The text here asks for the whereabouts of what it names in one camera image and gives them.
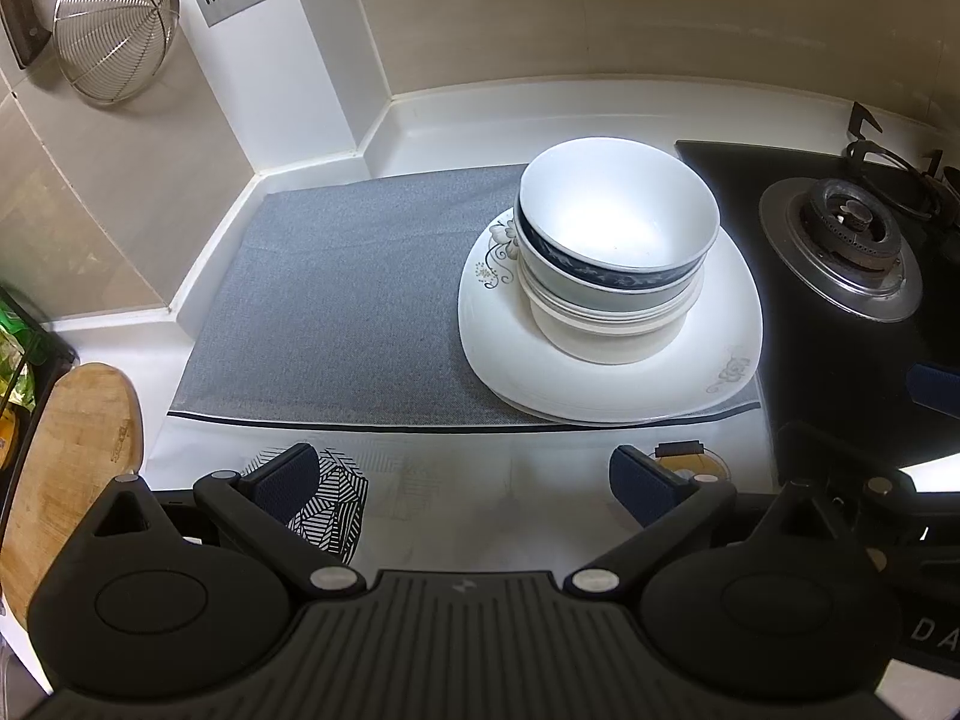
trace blue patterned rim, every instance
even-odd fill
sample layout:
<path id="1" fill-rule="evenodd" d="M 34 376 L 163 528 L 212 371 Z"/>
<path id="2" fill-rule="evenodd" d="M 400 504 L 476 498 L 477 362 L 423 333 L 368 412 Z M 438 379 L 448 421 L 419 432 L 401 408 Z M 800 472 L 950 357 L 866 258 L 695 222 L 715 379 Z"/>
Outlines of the blue patterned rim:
<path id="1" fill-rule="evenodd" d="M 595 284 L 598 287 L 610 287 L 615 290 L 637 290 L 638 292 L 667 287 L 697 269 L 697 266 L 704 259 L 700 257 L 692 263 L 681 265 L 679 268 L 671 268 L 669 271 L 655 271 L 651 274 L 628 274 L 625 271 L 611 271 L 578 260 L 576 257 L 571 257 L 566 252 L 560 251 L 554 245 L 546 242 L 523 215 L 519 202 L 514 206 L 514 216 L 517 219 L 517 225 L 527 241 L 530 242 L 531 247 L 534 247 L 536 252 L 546 261 L 565 274 L 576 276 L 581 281 L 586 281 L 587 284 Z"/>

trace black stovetop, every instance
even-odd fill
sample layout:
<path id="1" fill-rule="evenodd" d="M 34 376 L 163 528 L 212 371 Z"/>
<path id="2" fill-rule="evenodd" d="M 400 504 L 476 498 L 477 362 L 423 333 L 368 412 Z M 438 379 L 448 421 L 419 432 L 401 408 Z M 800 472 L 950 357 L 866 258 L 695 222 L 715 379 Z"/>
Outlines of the black stovetop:
<path id="1" fill-rule="evenodd" d="M 941 258 L 925 228 L 895 213 L 920 262 L 920 308 L 903 322 L 872 322 L 800 282 L 760 226 L 757 207 L 767 187 L 797 176 L 844 177 L 839 157 L 685 141 L 677 151 L 712 189 L 720 223 L 757 282 L 763 308 L 760 386 L 772 432 L 800 420 L 895 466 L 960 452 L 960 419 L 914 404 L 904 384 L 915 362 L 960 367 L 960 269 Z M 866 170 L 897 197 L 918 193 L 902 170 Z"/>

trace white bowl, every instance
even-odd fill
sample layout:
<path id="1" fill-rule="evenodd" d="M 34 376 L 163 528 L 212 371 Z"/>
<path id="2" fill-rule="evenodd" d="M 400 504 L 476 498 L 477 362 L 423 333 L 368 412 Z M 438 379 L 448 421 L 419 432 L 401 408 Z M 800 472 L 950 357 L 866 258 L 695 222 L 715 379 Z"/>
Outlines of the white bowl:
<path id="1" fill-rule="evenodd" d="M 600 362 L 601 365 L 627 365 L 629 362 L 653 357 L 677 338 L 686 319 L 684 314 L 666 327 L 638 336 L 599 336 L 560 322 L 536 303 L 530 303 L 530 313 L 533 314 L 536 326 L 553 346 L 571 357 L 587 362 Z"/>
<path id="2" fill-rule="evenodd" d="M 679 295 L 690 283 L 697 272 L 702 268 L 693 269 L 679 281 L 656 287 L 651 290 L 616 290 L 611 287 L 602 287 L 596 284 L 587 284 L 576 276 L 565 274 L 554 264 L 549 263 L 527 241 L 520 225 L 517 230 L 517 245 L 520 247 L 520 256 L 530 271 L 536 276 L 547 290 L 563 298 L 569 303 L 583 306 L 594 311 L 632 312 L 643 311 L 666 303 Z"/>
<path id="3" fill-rule="evenodd" d="M 526 269 L 517 269 L 520 288 L 530 301 L 536 326 L 553 346 L 573 357 L 604 365 L 624 365 L 650 357 L 673 341 L 689 310 L 693 308 L 704 280 L 696 279 L 682 298 L 667 311 L 632 322 L 585 319 L 558 310 L 534 289 Z"/>
<path id="4" fill-rule="evenodd" d="M 548 306 L 563 314 L 567 314 L 570 317 L 595 320 L 596 322 L 608 324 L 631 324 L 635 322 L 643 322 L 647 319 L 654 319 L 654 317 L 659 317 L 661 314 L 666 314 L 675 309 L 681 301 L 688 299 L 690 293 L 695 291 L 696 295 L 699 295 L 704 283 L 704 270 L 702 268 L 697 269 L 697 272 L 693 274 L 693 278 L 690 279 L 688 284 L 686 284 L 686 287 L 681 290 L 678 295 L 670 298 L 665 303 L 661 303 L 661 305 L 653 306 L 652 308 L 643 309 L 641 311 L 597 311 L 594 309 L 584 308 L 583 306 L 578 306 L 575 303 L 570 303 L 568 300 L 559 298 L 558 295 L 551 293 L 550 290 L 546 288 L 544 284 L 541 284 L 539 279 L 537 279 L 533 274 L 530 266 L 528 266 L 526 261 L 523 259 L 523 254 L 520 255 L 520 258 L 518 258 L 518 269 L 521 271 L 521 276 L 526 282 L 525 289 L 531 290 L 531 292 L 533 292 Z"/>
<path id="5" fill-rule="evenodd" d="M 720 230 L 707 184 L 645 143 L 582 138 L 549 148 L 520 178 L 520 207 L 536 233 L 612 271 L 656 274 L 703 257 Z"/>

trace plate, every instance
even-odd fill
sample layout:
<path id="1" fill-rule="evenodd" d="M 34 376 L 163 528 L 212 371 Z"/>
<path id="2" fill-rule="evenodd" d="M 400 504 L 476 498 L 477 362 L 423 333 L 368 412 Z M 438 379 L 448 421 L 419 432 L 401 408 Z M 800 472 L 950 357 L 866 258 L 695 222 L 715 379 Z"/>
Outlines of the plate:
<path id="1" fill-rule="evenodd" d="M 488 225 L 460 278 L 457 314 L 467 361 L 512 406 L 560 422 L 634 425 L 710 409 L 757 371 L 760 298 L 743 256 L 720 231 L 700 299 L 665 349 L 627 365 L 570 357 L 534 323 L 517 280 L 512 209 Z"/>

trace burner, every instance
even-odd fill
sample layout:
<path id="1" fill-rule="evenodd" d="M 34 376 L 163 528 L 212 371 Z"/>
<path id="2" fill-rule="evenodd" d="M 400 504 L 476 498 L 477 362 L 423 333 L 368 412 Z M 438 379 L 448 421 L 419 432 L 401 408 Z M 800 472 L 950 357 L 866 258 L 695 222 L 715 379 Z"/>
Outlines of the burner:
<path id="1" fill-rule="evenodd" d="M 901 249 L 893 214 L 865 189 L 828 178 L 817 181 L 800 207 L 810 238 L 864 271 L 886 274 Z"/>
<path id="2" fill-rule="evenodd" d="M 899 322 L 920 305 L 920 267 L 890 211 L 848 181 L 789 178 L 760 199 L 760 221 L 798 278 L 840 308 Z"/>

